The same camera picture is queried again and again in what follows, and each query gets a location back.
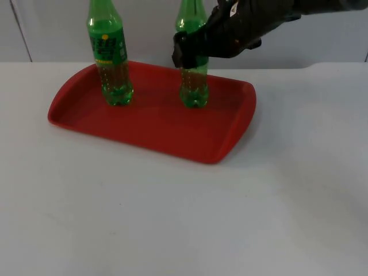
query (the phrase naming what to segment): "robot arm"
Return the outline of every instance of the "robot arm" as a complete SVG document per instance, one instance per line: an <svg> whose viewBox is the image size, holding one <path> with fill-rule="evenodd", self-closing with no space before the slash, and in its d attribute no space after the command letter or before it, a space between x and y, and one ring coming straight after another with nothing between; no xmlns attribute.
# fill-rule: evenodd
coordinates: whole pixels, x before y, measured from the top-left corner
<svg viewBox="0 0 368 276"><path fill-rule="evenodd" d="M261 45L261 37L302 15L363 10L368 0L218 0L207 23L174 36L176 67L195 68L198 56L232 58Z"/></svg>

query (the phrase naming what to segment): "bottle base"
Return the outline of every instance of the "bottle base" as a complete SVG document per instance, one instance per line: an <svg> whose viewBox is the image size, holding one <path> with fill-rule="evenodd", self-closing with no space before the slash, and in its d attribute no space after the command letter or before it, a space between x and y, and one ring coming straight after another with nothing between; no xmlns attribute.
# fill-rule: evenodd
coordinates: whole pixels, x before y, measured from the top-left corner
<svg viewBox="0 0 368 276"><path fill-rule="evenodd" d="M119 89L114 89L113 91L106 91L102 87L102 94L106 99L106 102L112 106L129 105L133 98L133 86L128 84Z"/></svg>
<svg viewBox="0 0 368 276"><path fill-rule="evenodd" d="M180 98L187 108L204 108L209 96L208 86L201 89L190 90L186 87L180 88Z"/></svg>

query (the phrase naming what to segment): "green bottle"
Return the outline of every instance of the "green bottle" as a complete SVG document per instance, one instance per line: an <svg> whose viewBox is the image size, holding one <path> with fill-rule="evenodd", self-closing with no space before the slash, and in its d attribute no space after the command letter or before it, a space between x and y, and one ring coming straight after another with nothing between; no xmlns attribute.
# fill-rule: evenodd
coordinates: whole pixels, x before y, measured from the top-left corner
<svg viewBox="0 0 368 276"><path fill-rule="evenodd" d="M127 105L133 97L133 86L122 20L111 0L90 0L87 28L106 101Z"/></svg>
<svg viewBox="0 0 368 276"><path fill-rule="evenodd" d="M194 32L206 22L207 16L202 0L182 0L176 22L177 32ZM189 108L204 107L209 96L207 85L208 57L198 56L197 59L205 59L205 62L201 63L205 65L190 70L181 69L180 97Z"/></svg>

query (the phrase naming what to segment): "white table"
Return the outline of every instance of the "white table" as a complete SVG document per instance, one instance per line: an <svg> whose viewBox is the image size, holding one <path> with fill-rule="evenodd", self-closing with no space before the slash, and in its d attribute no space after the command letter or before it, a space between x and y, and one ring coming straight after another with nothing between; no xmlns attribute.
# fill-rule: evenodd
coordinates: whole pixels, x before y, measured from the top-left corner
<svg viewBox="0 0 368 276"><path fill-rule="evenodd" d="M367 276L368 64L210 72L258 95L216 166L50 125L87 65L0 65L1 276Z"/></svg>

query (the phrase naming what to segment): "red tray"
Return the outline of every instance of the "red tray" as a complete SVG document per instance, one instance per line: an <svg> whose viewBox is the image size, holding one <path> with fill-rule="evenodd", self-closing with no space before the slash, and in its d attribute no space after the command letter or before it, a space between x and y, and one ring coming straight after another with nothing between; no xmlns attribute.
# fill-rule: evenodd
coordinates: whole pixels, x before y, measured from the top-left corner
<svg viewBox="0 0 368 276"><path fill-rule="evenodd" d="M188 109L179 98L178 70L137 62L130 62L129 69L135 89L129 106L106 104L93 65L60 89L49 109L49 121L73 131L217 163L252 120L256 96L247 82L208 76L207 107Z"/></svg>

